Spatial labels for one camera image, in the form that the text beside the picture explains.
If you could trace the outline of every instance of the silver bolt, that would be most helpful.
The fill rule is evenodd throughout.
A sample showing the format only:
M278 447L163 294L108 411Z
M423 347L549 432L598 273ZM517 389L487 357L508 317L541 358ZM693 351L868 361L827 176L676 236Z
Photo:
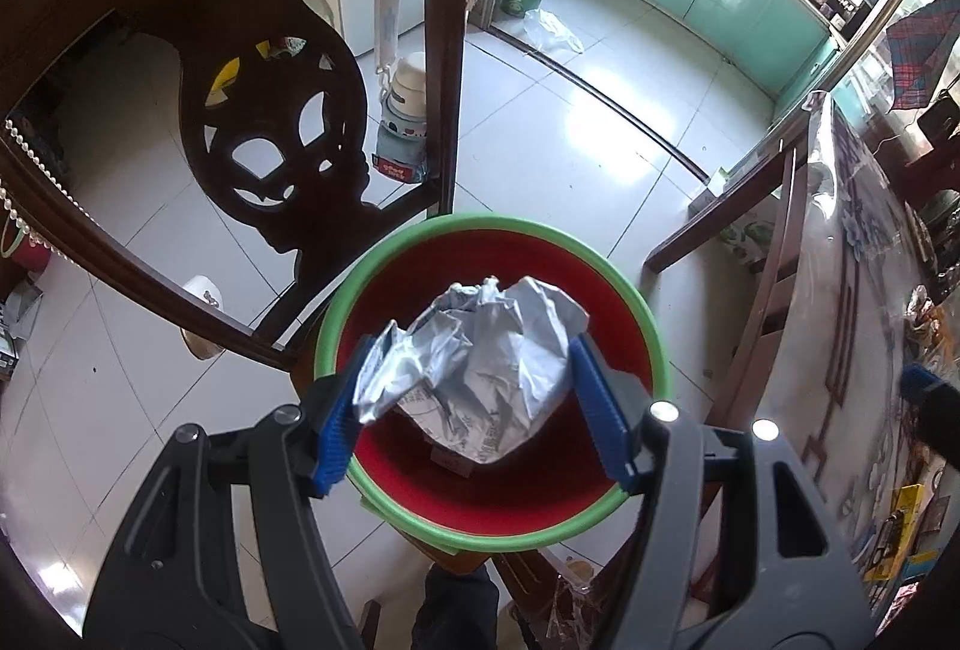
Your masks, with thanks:
M280 425L293 425L300 415L299 406L294 403L285 403L274 410L274 420Z
M190 442L195 442L199 436L200 428L193 423L181 425L174 432L174 438L181 444L190 444Z

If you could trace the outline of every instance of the plaid cloth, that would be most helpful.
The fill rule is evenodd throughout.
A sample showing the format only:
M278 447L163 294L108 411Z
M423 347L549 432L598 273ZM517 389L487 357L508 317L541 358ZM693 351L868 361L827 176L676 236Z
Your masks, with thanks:
M925 108L960 38L960 0L934 0L887 28L892 109Z

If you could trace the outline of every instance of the paper scrap in bucket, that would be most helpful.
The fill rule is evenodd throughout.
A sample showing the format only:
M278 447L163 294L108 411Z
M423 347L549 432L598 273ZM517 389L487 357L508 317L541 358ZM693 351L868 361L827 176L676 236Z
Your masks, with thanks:
M357 379L360 423L399 405L475 463L494 463L536 434L571 387L570 340L589 317L530 276L503 292L498 283L452 285L407 330L391 320Z

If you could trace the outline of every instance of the pearl string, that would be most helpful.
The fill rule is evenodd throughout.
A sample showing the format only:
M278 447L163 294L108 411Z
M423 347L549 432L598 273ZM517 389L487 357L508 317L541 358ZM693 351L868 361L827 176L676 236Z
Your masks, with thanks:
M61 194L62 194L64 197L66 197L67 200L69 200L69 201L70 201L71 203L73 203L78 209L80 209L80 213L83 213L83 215L84 215L86 218L88 218L88 220L93 221L93 218L91 217L91 215L89 215L88 213L86 213L86 211L83 210L82 207L80 207L80 204L79 204L77 201L75 201L75 200L73 199L73 197L71 197L71 196L69 196L69 194L67 194L66 189L64 189L64 185L62 185L61 183L59 183L59 181L56 180L56 178L54 178L53 174L52 174L51 172L49 172L49 170L47 170L47 167L45 166L45 164L43 164L42 162L40 162L40 157L38 157L38 156L37 156L37 153L35 153L35 151L32 150L32 148L30 148L30 145L27 143L27 139L23 137L23 135L22 135L22 134L20 133L20 131L16 128L16 126L13 125L13 122L12 122L10 119L5 119L5 121L4 121L4 129L6 129L6 131L10 134L10 137L13 139L13 143L16 143L16 145L20 146L20 148L22 148L22 149L26 152L27 157L29 157L29 158L32 160L32 162L34 162L34 163L37 165L37 167L40 168L40 172L42 172L42 173L44 173L44 174L46 175L46 177L47 177L47 179L49 179L50 183L53 184L53 185L56 187L56 189L58 189L58 190L61 192ZM10 218L11 218L12 220L14 220L14 221L16 222L16 226L17 226L18 228L20 228L21 230L23 230L23 232L26 234L27 239L30 241L30 246L31 246L31 247L35 247L37 244L42 244L43 247L46 247L46 248L50 249L51 252L55 252L55 253L58 254L60 257L64 258L64 260L69 260L71 263L73 263L73 265L77 265L76 263L73 262L73 260L71 260L69 257L67 257L67 256L64 254L64 252L61 252L59 249L57 249L56 247L54 247L53 244L50 244L50 242L47 241L47 239L43 238L43 236L41 236L40 234L36 233L36 232L30 227L30 225L28 225L28 224L23 220L23 217L21 217L21 215L18 215L18 213L16 213L16 209L13 208L13 203L11 202L11 199L8 197L7 189L6 189L6 187L3 185L3 182L2 182L2 181L0 181L0 199L3 200L3 207L4 207L4 209L5 209L6 211L10 212Z

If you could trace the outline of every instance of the dark pants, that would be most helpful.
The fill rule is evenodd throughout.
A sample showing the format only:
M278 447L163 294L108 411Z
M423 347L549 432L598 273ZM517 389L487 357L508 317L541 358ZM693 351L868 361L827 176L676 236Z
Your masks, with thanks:
M433 565L425 589L413 650L496 650L499 591L486 567L458 576Z

